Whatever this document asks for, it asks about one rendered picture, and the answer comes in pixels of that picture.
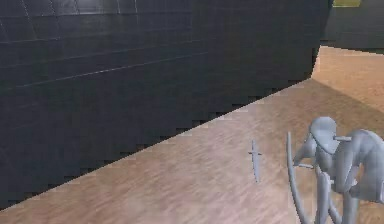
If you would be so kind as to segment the window with green view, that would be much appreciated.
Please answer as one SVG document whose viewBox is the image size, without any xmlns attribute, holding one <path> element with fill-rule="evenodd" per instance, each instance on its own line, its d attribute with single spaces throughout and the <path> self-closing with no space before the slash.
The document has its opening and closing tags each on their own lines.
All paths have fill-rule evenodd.
<svg viewBox="0 0 384 224">
<path fill-rule="evenodd" d="M 332 7 L 346 7 L 346 8 L 354 8 L 359 7 L 362 0 L 333 0 Z"/>
</svg>

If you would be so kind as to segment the small grey dagger-shaped piece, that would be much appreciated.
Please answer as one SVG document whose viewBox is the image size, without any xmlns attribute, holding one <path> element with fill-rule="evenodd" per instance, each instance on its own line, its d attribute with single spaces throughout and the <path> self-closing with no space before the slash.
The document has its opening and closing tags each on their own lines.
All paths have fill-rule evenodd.
<svg viewBox="0 0 384 224">
<path fill-rule="evenodd" d="M 257 147 L 256 141 L 251 141 L 251 150 L 249 151 L 249 154 L 252 156 L 252 166 L 253 166 L 253 173 L 255 177 L 255 181 L 260 181 L 260 174 L 259 174 L 259 157 L 261 156 L 261 153 L 259 152 L 259 149 Z"/>
</svg>

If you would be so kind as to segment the grey abstract sculpture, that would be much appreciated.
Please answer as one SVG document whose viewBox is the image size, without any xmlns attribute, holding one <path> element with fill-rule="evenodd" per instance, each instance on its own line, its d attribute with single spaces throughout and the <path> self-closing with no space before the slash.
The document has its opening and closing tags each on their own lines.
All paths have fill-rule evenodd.
<svg viewBox="0 0 384 224">
<path fill-rule="evenodd" d="M 384 139 L 366 129 L 337 134 L 330 117 L 314 119 L 302 147 L 293 152 L 286 143 L 288 179 L 301 224 L 355 224 L 361 200 L 384 204 Z M 310 159 L 308 165 L 302 161 Z M 296 185 L 295 169 L 315 171 L 317 209 L 309 220 Z"/>
</svg>

